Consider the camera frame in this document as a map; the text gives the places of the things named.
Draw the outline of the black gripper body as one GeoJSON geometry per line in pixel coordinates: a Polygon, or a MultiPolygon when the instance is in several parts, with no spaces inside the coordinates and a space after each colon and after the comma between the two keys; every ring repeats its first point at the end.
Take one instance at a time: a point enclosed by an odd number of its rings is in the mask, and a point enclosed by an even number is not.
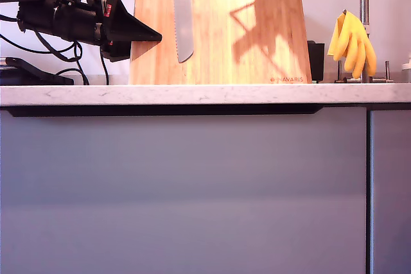
{"type": "Polygon", "coordinates": [[[95,0],[94,2],[94,12],[95,12],[95,30],[94,30],[94,38],[95,41],[98,43],[100,47],[107,41],[107,34],[106,34],[106,23],[108,17],[106,16],[107,13],[107,0],[95,0]]]}

